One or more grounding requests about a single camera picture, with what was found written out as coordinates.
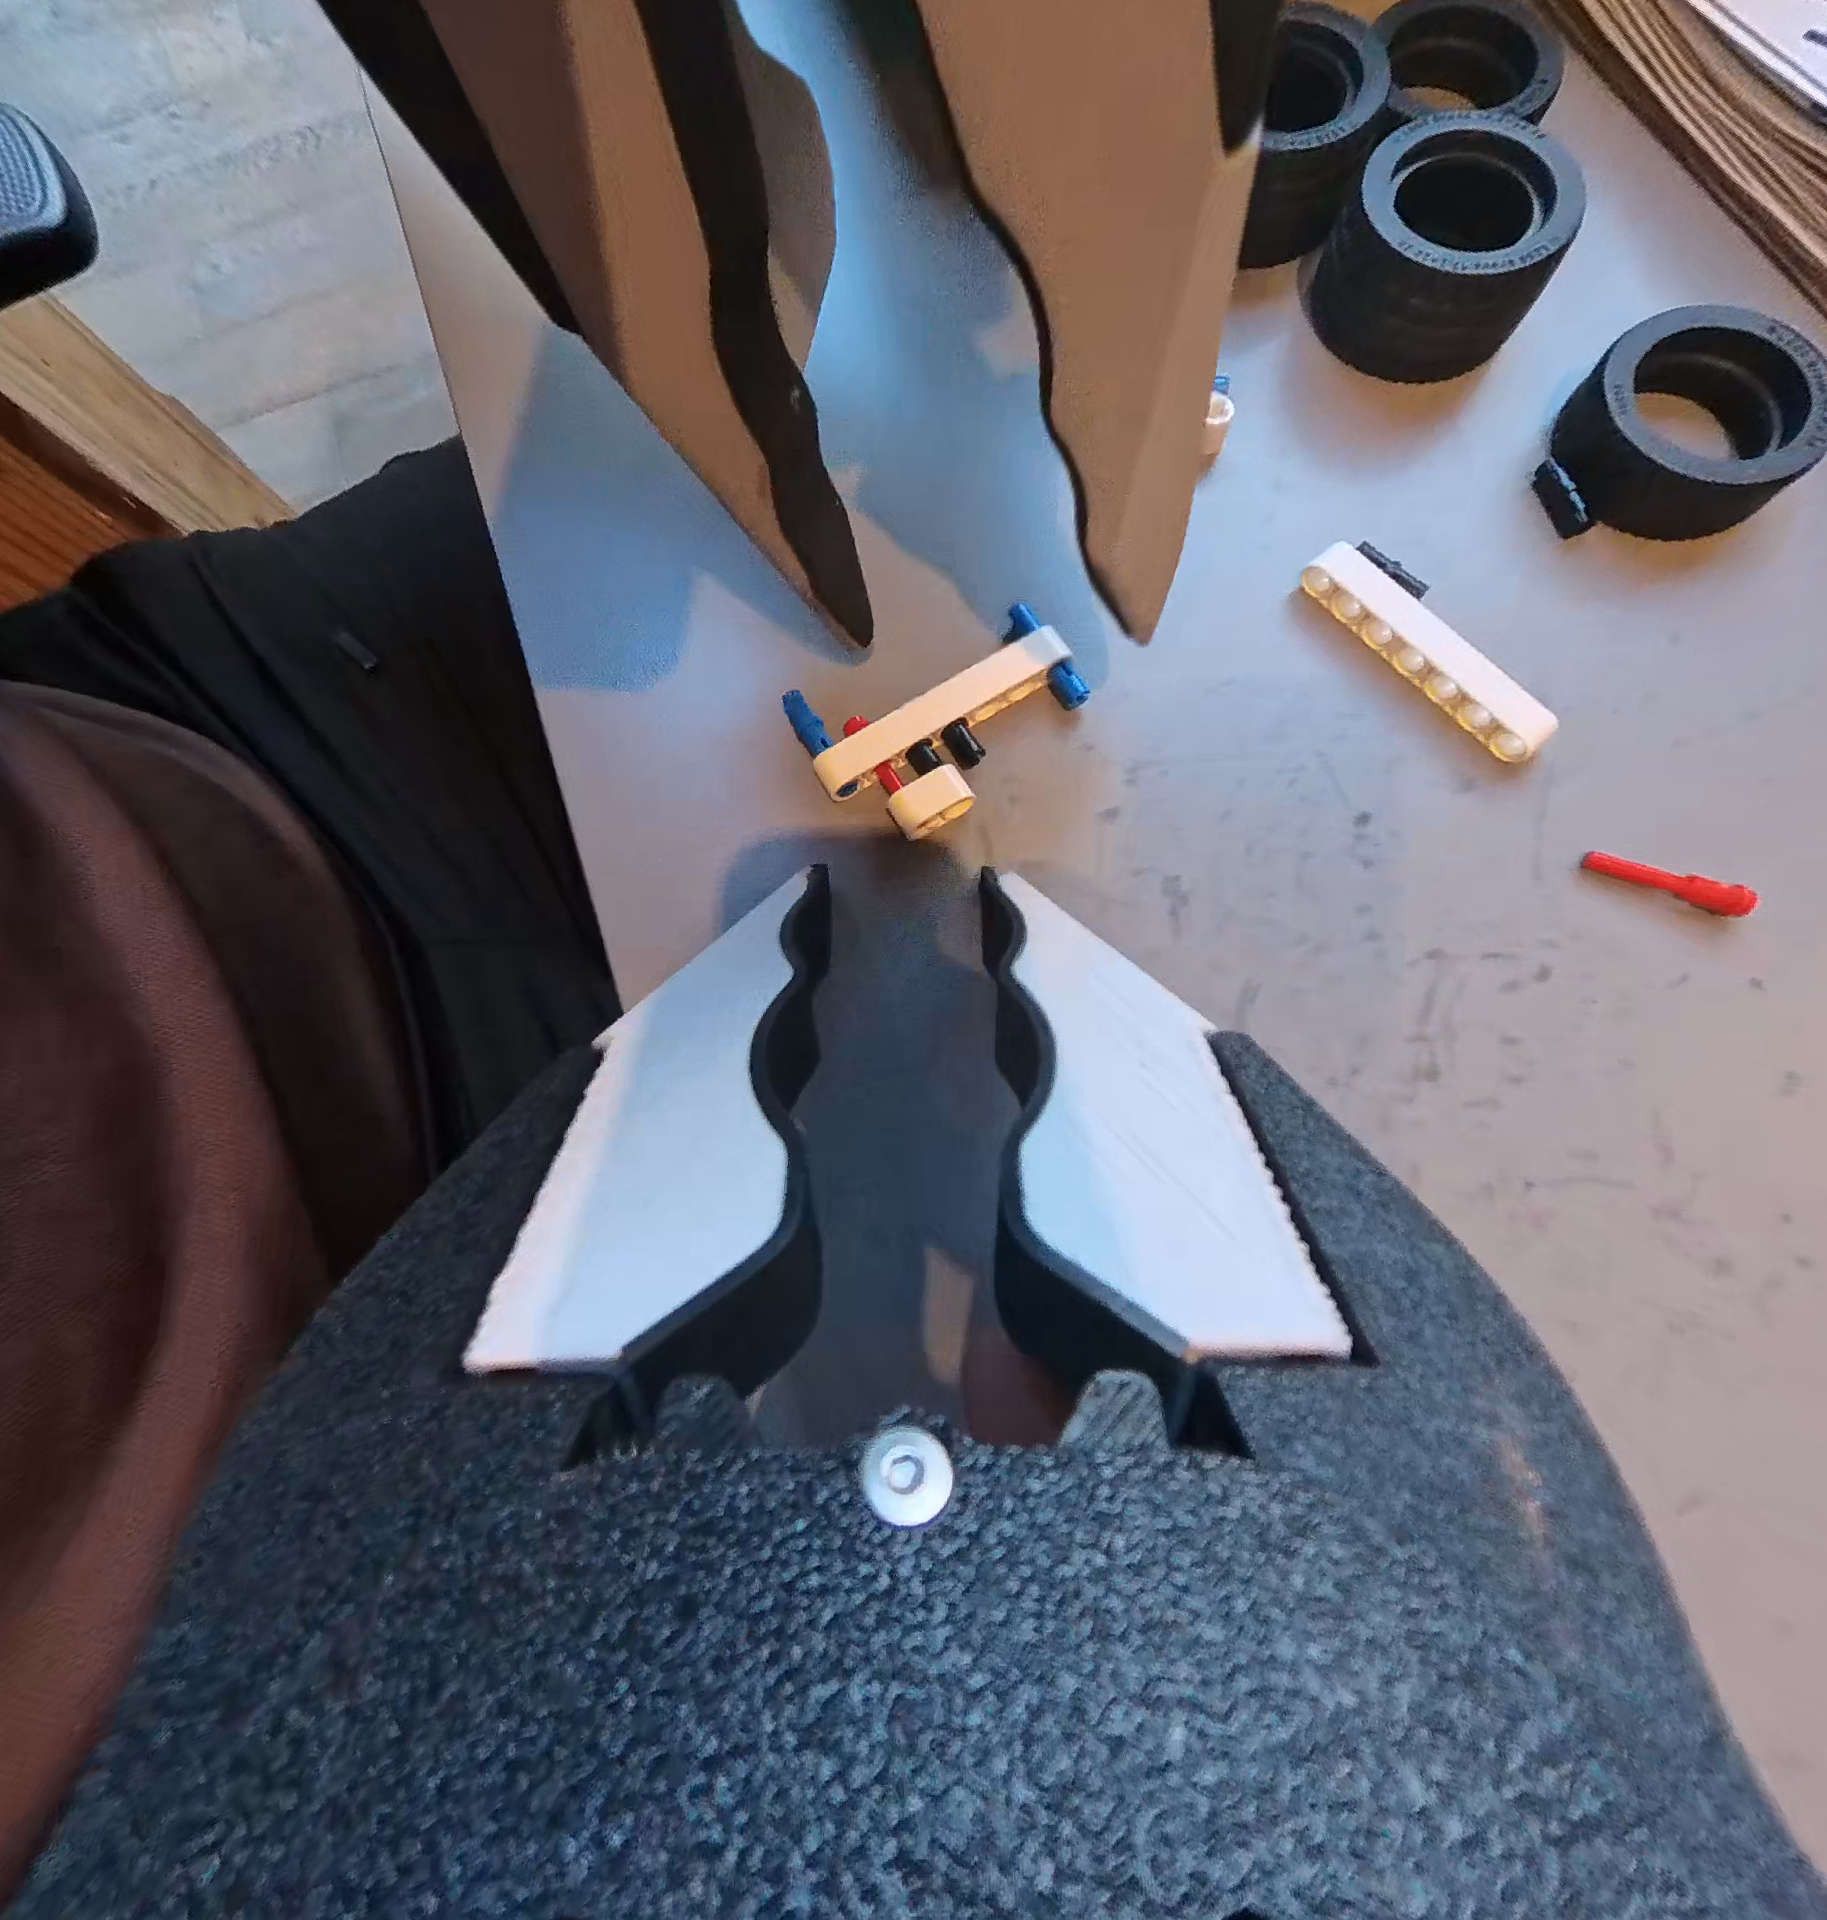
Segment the grey desk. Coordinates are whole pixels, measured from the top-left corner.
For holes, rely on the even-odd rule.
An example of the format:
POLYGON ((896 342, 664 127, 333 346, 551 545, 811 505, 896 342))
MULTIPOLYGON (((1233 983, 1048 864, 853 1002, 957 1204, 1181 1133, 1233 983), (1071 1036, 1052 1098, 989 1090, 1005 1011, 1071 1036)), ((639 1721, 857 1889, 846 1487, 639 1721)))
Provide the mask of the grey desk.
MULTIPOLYGON (((1632 324, 1721 301, 1827 321, 1576 56, 1546 129, 1588 213, 1475 376, 1403 389, 1238 276, 1235 421, 1154 639, 1073 540, 1021 285, 922 170, 853 19, 748 4, 811 91, 836 252, 808 381, 868 565, 842 649, 368 108, 484 490, 620 993, 743 895, 843 856, 877 932, 948 864, 1021 873, 1262 1045, 1503 1286, 1619 1461, 1742 1743, 1827 1876, 1827 456, 1714 540, 1559 540, 1530 472, 1632 324), (1298 590, 1335 540, 1557 719, 1501 765, 1298 590), (907 841, 834 739, 989 655, 1012 602, 1093 689, 973 732, 974 803, 907 841), (1590 851, 1760 895, 1744 920, 1590 851)), ((932 743, 956 765, 940 741, 932 743)))

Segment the printed instruction book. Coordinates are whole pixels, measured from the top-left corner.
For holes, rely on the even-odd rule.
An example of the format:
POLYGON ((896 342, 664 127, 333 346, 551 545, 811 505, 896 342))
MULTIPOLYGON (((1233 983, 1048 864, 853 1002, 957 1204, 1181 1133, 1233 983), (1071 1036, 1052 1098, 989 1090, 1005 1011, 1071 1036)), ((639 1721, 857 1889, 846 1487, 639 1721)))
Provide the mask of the printed instruction book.
POLYGON ((1552 3, 1563 36, 1827 321, 1827 108, 1694 4, 1552 3))

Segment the black office chair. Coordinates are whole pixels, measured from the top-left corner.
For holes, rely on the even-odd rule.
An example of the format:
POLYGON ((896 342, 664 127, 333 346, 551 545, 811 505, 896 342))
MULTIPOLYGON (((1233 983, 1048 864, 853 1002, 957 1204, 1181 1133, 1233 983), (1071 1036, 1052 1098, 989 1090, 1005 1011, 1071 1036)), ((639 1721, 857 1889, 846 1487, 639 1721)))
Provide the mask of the black office chair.
POLYGON ((98 228, 55 143, 0 102, 0 312, 91 270, 98 228))

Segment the wooden cabinet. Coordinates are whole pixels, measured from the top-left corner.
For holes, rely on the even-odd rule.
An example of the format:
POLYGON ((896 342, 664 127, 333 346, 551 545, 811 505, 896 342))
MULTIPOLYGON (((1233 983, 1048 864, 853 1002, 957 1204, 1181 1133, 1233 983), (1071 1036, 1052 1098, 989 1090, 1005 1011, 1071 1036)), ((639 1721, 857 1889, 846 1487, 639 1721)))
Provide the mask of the wooden cabinet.
POLYGON ((131 540, 295 511, 53 295, 0 312, 0 614, 131 540))

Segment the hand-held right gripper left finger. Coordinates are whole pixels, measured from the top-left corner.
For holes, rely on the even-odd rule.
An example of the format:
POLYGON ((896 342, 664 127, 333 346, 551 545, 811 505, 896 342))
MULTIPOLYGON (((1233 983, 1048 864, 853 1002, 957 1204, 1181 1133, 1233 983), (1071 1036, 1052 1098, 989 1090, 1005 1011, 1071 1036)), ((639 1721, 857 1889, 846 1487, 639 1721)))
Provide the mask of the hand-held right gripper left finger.
POLYGON ((769 1381, 801 1347, 821 1281, 795 1110, 824 972, 815 864, 599 1036, 469 1375, 769 1381))

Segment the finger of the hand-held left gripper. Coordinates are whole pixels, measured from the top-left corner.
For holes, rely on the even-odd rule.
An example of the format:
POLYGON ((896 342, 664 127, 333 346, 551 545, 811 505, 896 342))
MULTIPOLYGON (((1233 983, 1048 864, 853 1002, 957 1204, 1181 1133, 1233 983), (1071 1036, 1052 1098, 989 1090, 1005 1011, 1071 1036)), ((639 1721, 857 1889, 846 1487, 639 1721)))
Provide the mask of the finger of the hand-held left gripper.
POLYGON ((846 644, 877 617, 805 380, 831 276, 811 91, 713 3, 424 14, 575 327, 846 644))
POLYGON ((1262 3, 855 4, 884 108, 1031 312, 1093 590, 1149 644, 1257 175, 1262 3))

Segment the long white toy beam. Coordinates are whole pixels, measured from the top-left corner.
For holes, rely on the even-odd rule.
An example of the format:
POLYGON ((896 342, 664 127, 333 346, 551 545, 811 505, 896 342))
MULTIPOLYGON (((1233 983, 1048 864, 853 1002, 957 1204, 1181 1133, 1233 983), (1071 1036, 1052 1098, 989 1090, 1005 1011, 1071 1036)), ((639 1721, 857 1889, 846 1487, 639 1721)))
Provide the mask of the long white toy beam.
POLYGON ((1363 547, 1335 540, 1298 590, 1501 765, 1527 765, 1557 719, 1363 547))

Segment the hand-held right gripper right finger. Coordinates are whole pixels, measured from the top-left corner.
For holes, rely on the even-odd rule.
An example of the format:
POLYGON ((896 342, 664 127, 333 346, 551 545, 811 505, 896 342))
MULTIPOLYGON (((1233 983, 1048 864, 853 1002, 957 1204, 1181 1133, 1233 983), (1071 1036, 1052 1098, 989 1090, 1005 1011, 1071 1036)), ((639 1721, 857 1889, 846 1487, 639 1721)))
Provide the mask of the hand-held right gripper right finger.
POLYGON ((1001 1151, 996 1309, 1049 1370, 1355 1356, 1219 1031, 1039 888, 982 870, 1001 1151))

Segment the person's brown shirt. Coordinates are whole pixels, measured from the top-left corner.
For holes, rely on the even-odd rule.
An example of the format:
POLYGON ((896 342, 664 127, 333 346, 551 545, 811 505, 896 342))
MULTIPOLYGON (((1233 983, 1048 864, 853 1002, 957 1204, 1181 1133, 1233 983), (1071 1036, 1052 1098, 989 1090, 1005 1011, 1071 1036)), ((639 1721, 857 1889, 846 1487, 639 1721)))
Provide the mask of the person's brown shirt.
POLYGON ((0 616, 0 1905, 243 1409, 430 1176, 349 858, 122 641, 0 616))

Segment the black toy tire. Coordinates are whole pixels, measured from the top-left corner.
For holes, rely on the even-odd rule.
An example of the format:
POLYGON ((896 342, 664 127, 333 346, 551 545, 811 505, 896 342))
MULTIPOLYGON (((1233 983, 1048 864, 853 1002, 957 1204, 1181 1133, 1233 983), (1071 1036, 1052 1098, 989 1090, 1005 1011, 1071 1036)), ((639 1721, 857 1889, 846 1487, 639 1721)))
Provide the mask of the black toy tire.
POLYGON ((1329 236, 1390 122, 1390 59, 1375 27, 1330 4, 1285 4, 1238 267, 1285 265, 1329 236))
POLYGON ((1410 385, 1486 366, 1572 250, 1579 160, 1503 114, 1431 114, 1380 140, 1307 291, 1320 340, 1363 376, 1410 385))
POLYGON ((1790 324, 1694 303, 1635 324, 1559 407, 1546 456, 1594 528, 1701 540, 1760 512, 1827 455, 1827 355, 1790 324), (1640 412, 1642 396, 1708 412, 1724 451, 1694 451, 1640 412))
POLYGON ((1399 122, 1445 114, 1545 120, 1563 79, 1563 40, 1525 3, 1399 3, 1369 27, 1389 61, 1399 122))

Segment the long white beam with pins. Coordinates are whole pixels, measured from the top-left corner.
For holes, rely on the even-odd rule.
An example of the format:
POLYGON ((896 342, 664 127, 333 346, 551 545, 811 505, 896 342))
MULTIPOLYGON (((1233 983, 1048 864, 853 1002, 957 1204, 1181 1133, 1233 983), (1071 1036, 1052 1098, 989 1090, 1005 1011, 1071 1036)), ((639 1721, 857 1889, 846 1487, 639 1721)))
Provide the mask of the long white beam with pins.
POLYGON ((1045 670, 1071 648, 1056 627, 996 649, 935 689, 888 707, 866 732, 834 739, 826 755, 810 757, 821 788, 836 801, 836 790, 850 781, 875 784, 875 767, 887 758, 898 765, 916 741, 940 741, 940 730, 953 720, 967 720, 973 729, 994 714, 1033 697, 1045 689, 1045 670))

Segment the person's black pants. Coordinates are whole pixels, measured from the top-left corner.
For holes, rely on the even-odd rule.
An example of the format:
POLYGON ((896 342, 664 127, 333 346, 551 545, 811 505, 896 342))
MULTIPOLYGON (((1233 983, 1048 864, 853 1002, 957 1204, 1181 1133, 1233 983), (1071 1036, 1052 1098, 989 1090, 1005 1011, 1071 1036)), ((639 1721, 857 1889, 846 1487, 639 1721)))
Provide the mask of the person's black pants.
POLYGON ((459 438, 266 528, 133 540, 0 614, 0 679, 269 781, 392 971, 446 1169, 620 996, 459 438))

